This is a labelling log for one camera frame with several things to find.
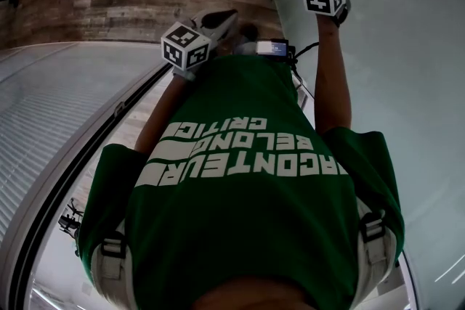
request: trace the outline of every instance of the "backpack strap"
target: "backpack strap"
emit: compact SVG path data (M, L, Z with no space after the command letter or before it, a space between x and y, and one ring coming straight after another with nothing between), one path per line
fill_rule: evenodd
M384 212L373 212L357 198L360 228L357 239L358 281L350 309L360 304L376 286L385 280L395 262L397 240L383 221Z
M124 220L94 249L91 273L100 295L123 309L137 310L132 284L132 255L124 235Z

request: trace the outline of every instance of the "green t-shirt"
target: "green t-shirt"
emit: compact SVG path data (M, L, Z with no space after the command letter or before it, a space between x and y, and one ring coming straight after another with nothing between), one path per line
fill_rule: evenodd
M356 193L386 211L397 258L404 226L383 135L319 137L287 65L222 57L203 68L148 161L121 145L103 150L79 250L89 270L102 232L125 218L141 309L188 309L241 276L285 279L319 310L348 309Z

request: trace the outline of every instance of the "device screen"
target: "device screen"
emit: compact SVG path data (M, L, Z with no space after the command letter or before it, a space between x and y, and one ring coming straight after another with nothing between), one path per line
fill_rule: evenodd
M256 53L267 56L287 57L288 46L286 43L276 41L258 41L256 43Z

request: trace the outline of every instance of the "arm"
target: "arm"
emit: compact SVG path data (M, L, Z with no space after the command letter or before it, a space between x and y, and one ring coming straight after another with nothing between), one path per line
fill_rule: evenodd
M329 129L350 129L352 109L339 29L329 17L317 15L320 48L315 84L315 130L319 135Z
M184 102L188 88L189 81L179 75L173 77L137 138L134 148L137 152L151 154L169 120Z

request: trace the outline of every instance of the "smartphone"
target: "smartphone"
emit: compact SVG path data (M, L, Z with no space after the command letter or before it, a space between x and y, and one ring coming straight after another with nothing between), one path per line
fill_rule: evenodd
M262 56L287 57L288 41L261 40L256 43L256 53Z

